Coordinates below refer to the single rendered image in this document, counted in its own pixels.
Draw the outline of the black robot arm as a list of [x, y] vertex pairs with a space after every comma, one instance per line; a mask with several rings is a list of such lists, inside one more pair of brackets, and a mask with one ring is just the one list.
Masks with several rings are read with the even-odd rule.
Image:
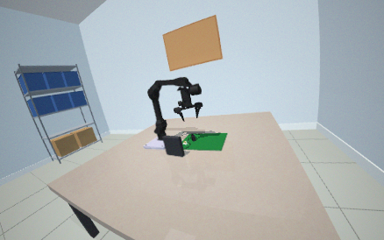
[[[163, 141], [162, 137], [166, 136], [165, 129], [167, 127], [167, 121], [162, 118], [160, 110], [160, 91], [162, 86], [180, 86], [178, 90], [181, 91], [181, 97], [187, 97], [190, 95], [200, 95], [202, 88], [199, 83], [192, 84], [188, 81], [187, 77], [179, 77], [173, 80], [157, 80], [148, 90], [147, 94], [153, 101], [153, 107], [155, 111], [155, 134], [157, 134], [158, 141]], [[183, 86], [183, 87], [181, 87]], [[186, 88], [188, 87], [188, 88]]]

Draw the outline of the black cooling fan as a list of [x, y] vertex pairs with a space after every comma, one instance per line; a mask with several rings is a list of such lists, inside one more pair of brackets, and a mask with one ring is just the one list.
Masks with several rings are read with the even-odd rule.
[[164, 136], [162, 137], [163, 144], [167, 155], [185, 156], [181, 137]]

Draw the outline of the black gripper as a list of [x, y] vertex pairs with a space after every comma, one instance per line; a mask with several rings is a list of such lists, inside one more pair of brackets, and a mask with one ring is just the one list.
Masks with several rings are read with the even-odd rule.
[[192, 105], [191, 97], [190, 96], [182, 97], [181, 99], [182, 99], [183, 107], [182, 108], [180, 108], [180, 107], [174, 108], [174, 113], [179, 114], [181, 116], [183, 122], [184, 122], [184, 117], [183, 117], [183, 114], [182, 114], [181, 111], [184, 110], [184, 109], [190, 109], [190, 108], [194, 108], [195, 107], [196, 118], [198, 118], [199, 110], [201, 109], [203, 104], [201, 102], [196, 102], [195, 104]]

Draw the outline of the green circuit board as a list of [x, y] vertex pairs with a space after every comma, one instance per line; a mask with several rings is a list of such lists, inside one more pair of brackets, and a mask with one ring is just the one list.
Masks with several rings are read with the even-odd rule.
[[227, 137], [227, 133], [198, 133], [193, 135], [195, 135], [196, 141], [193, 141], [191, 134], [188, 134], [182, 141], [183, 150], [221, 151]]

